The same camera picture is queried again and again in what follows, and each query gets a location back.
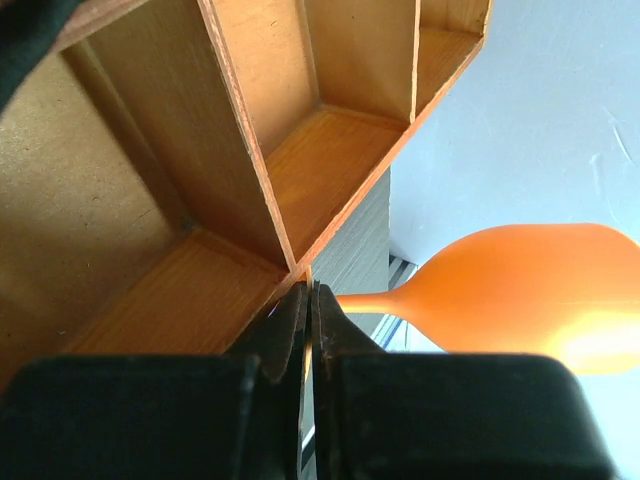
wooden divider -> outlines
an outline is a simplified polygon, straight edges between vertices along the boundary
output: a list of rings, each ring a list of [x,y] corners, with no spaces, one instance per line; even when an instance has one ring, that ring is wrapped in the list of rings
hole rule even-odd
[[[83,3],[53,50],[74,45],[45,61],[51,85],[36,72],[44,90],[18,92],[18,114],[0,122],[0,131],[18,132],[6,144],[15,175],[0,176],[0,197],[9,192],[11,206],[0,226],[33,226],[26,248],[34,258],[53,252],[71,262],[36,271],[22,259],[9,263],[8,275],[0,266],[0,329],[17,339],[0,345],[8,365],[0,386],[24,361],[59,350],[63,340],[51,337],[66,334],[61,325],[69,336],[80,331],[69,352],[223,352],[299,279],[475,57],[490,7],[491,0]],[[45,90],[52,93],[43,103]],[[51,134],[50,151],[38,129]],[[34,141],[37,151],[25,153]],[[33,161],[38,155],[47,162]],[[42,205],[35,213],[18,188]],[[92,204],[103,197],[104,205]],[[96,219],[101,228],[89,229]],[[19,237],[5,237],[12,258],[29,253]],[[79,270],[87,259],[91,274]],[[23,273],[41,283],[26,288]],[[74,275],[80,280],[65,280]],[[69,309],[72,322],[44,304],[35,305],[36,320],[22,322],[27,294],[45,284],[66,296],[53,304]]]
[[[209,2],[150,1],[86,40],[205,228],[295,264]]]
[[[415,119],[419,0],[307,0],[324,103]]]

black fabric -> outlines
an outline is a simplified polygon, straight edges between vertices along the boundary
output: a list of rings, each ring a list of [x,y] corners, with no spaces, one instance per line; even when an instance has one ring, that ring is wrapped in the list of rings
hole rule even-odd
[[[2,396],[0,478],[258,478],[243,460],[258,369],[257,357],[35,361]]]
[[[13,0],[0,9],[0,113],[82,0]]]

gray wall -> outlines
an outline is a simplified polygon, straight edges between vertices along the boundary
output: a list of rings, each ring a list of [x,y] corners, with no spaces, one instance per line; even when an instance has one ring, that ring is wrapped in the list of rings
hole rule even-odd
[[[640,240],[639,134],[640,1],[495,0],[485,49],[392,167],[392,251],[422,264],[525,222]],[[640,369],[581,382],[621,473],[640,480]]]
[[[336,294],[388,289],[389,189],[387,171],[314,260],[314,280],[326,283]],[[371,335],[382,315],[349,314],[349,318]]]

wooden shelf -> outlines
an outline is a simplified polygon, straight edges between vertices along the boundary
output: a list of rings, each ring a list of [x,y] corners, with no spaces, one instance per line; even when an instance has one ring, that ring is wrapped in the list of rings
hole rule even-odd
[[[222,353],[287,277],[196,230],[66,351]]]
[[[393,122],[320,109],[269,156],[269,177],[298,260],[306,263],[310,251],[315,257],[324,247],[401,134]]]
[[[481,48],[479,35],[420,29],[418,112],[435,108]]]
[[[64,26],[53,46],[59,52],[111,22],[126,15],[147,0],[84,0]]]
[[[144,143],[115,135],[59,55],[3,112],[0,138],[2,384],[142,277],[188,214]]]
[[[490,3],[82,3],[0,117],[0,388],[58,351],[224,351],[475,57]]]

